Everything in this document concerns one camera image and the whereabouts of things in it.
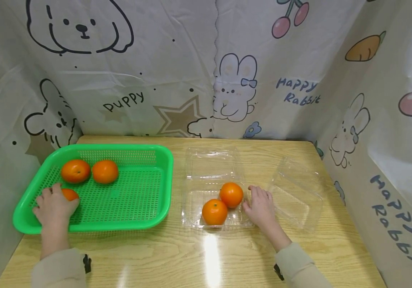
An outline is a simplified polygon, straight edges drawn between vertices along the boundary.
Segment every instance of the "beige sleeve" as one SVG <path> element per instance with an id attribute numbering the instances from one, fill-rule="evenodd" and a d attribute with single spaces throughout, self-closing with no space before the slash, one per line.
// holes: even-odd
<path id="1" fill-rule="evenodd" d="M 32 288 L 86 288 L 86 274 L 78 249 L 55 252 L 32 271 Z"/>
<path id="2" fill-rule="evenodd" d="M 313 260 L 298 243 L 282 249 L 275 256 L 281 274 L 291 288 L 332 288 Z"/>

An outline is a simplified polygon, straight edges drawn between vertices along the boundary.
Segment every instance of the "white curtain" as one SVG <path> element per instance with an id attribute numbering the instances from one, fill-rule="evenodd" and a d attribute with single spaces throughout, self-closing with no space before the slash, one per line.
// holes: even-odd
<path id="1" fill-rule="evenodd" d="M 18 199 L 81 131 L 309 140 L 412 287 L 412 1 L 0 0 L 0 273 Z"/>

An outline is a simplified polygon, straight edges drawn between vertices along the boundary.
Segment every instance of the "clear plastic container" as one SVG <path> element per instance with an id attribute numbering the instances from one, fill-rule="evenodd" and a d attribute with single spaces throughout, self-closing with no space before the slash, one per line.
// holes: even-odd
<path id="1" fill-rule="evenodd" d="M 227 220 L 223 225 L 206 225 L 202 218 L 203 205 L 218 199 L 222 185 L 235 182 L 243 192 L 244 199 L 250 200 L 251 194 L 243 182 L 239 153 L 235 149 L 226 151 L 200 151 L 187 149 L 185 189 L 182 199 L 182 223 L 196 228 L 237 228 L 252 227 L 243 211 L 242 204 L 228 209 Z"/>
<path id="2" fill-rule="evenodd" d="M 323 205 L 317 189 L 323 181 L 319 173 L 308 171 L 290 158 L 283 158 L 267 189 L 273 194 L 276 213 L 296 227 L 314 232 Z"/>

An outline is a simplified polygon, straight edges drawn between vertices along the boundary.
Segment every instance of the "blue flower print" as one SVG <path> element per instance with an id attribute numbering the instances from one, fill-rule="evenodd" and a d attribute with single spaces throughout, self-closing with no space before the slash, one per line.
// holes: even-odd
<path id="1" fill-rule="evenodd" d="M 255 121 L 249 127 L 246 129 L 246 133 L 244 133 L 243 138 L 252 138 L 255 136 L 255 134 L 260 133 L 262 131 L 262 128 L 259 126 L 259 123 Z"/>
<path id="2" fill-rule="evenodd" d="M 314 147 L 316 148 L 316 152 L 318 152 L 318 155 L 320 155 L 322 160 L 322 158 L 324 158 L 324 152 L 321 150 L 321 148 L 318 147 L 318 140 L 316 140 L 314 143 L 310 141 L 310 143 L 314 145 Z"/>
<path id="3" fill-rule="evenodd" d="M 342 187 L 340 187 L 340 183 L 338 181 L 334 182 L 334 187 L 337 189 L 338 193 L 340 194 L 340 198 L 342 199 L 343 205 L 346 205 L 345 193 L 343 192 Z"/>

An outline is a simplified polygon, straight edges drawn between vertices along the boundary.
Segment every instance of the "blue bow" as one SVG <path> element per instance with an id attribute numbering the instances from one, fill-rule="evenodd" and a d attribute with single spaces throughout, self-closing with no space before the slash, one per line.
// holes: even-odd
<path id="1" fill-rule="evenodd" d="M 359 136 L 356 133 L 356 129 L 354 128 L 354 126 L 351 127 L 350 134 L 352 135 L 352 142 L 357 144 L 359 141 Z"/>
<path id="2" fill-rule="evenodd" d="M 252 88 L 255 88 L 257 86 L 257 80 L 249 80 L 246 78 L 241 79 L 241 86 L 251 86 Z"/>

